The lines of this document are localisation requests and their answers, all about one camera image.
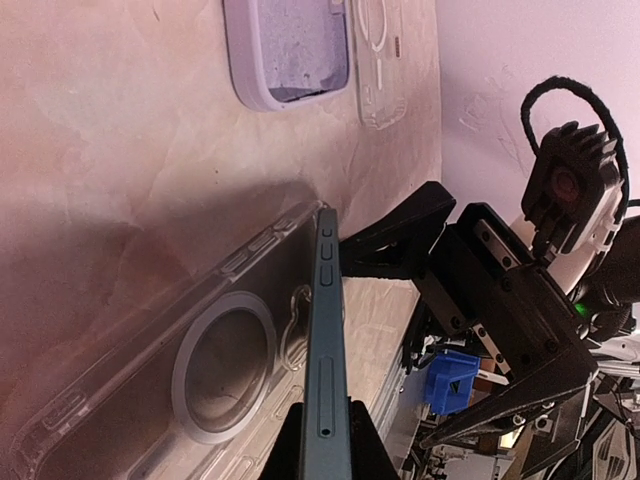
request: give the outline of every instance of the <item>blue box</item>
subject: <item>blue box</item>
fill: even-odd
[[[447,350],[428,368],[424,400],[433,413],[449,415],[469,406],[480,358]]]

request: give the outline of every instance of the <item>green light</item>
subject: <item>green light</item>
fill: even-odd
[[[587,307],[584,305],[584,303],[576,303],[575,307],[580,316],[586,317],[589,314],[589,310],[587,310]]]

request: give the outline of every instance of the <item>magnetic ring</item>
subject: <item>magnetic ring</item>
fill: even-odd
[[[250,292],[220,297],[191,325],[173,368],[176,418],[195,441],[226,442],[262,404],[273,373],[276,332],[267,305]]]

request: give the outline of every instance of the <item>marble surface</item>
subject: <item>marble surface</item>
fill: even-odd
[[[371,131],[354,79],[246,109],[219,0],[0,0],[0,478],[30,416],[284,209],[321,198],[347,236],[440,177],[434,2],[404,8],[408,110]],[[371,401],[397,348],[371,332],[399,341],[415,292],[350,280],[346,298]]]

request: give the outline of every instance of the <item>white wall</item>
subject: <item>white wall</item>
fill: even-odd
[[[587,83],[609,106],[640,196],[640,2],[438,0],[437,9],[443,175],[459,207],[481,200],[508,219],[520,212],[534,160],[520,104],[554,74]],[[532,113],[539,138],[573,119],[596,117],[568,92]]]

